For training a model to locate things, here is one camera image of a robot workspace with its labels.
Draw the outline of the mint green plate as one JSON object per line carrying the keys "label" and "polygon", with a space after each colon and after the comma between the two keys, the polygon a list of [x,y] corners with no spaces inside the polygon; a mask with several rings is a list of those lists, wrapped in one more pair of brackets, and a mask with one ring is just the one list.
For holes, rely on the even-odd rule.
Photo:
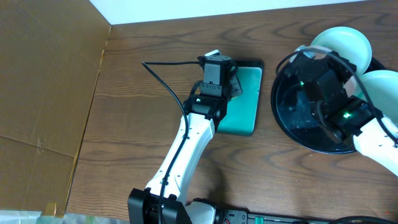
{"label": "mint green plate", "polygon": [[374,106],[397,125],[397,72],[376,70],[360,76]]}
{"label": "mint green plate", "polygon": [[373,56],[371,44],[364,34],[350,27],[333,27],[317,35],[312,45],[326,47],[356,65],[356,74],[362,75]]}

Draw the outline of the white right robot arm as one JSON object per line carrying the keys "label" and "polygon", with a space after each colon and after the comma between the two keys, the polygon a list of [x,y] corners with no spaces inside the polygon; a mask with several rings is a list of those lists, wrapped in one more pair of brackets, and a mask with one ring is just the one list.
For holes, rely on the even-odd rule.
{"label": "white right robot arm", "polygon": [[397,126],[376,106],[360,76],[372,57],[296,50],[276,68],[272,110],[285,133],[314,151],[358,151],[397,173]]}

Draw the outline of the green yellow sponge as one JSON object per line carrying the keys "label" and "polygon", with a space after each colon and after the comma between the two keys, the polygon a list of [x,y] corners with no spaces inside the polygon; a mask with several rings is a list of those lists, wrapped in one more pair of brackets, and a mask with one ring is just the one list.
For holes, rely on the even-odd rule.
{"label": "green yellow sponge", "polygon": [[237,75],[233,75],[229,81],[231,85],[231,98],[238,97],[243,94],[240,81]]}

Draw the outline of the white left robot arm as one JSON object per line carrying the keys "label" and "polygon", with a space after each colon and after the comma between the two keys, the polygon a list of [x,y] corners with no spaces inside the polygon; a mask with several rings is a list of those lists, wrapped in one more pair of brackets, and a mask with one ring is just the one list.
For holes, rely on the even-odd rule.
{"label": "white left robot arm", "polygon": [[162,165],[145,189],[132,189],[127,200],[130,223],[222,223],[223,214],[208,202],[186,205],[198,161],[232,99],[238,67],[230,57],[213,54],[196,62],[204,72],[185,101],[178,133]]}

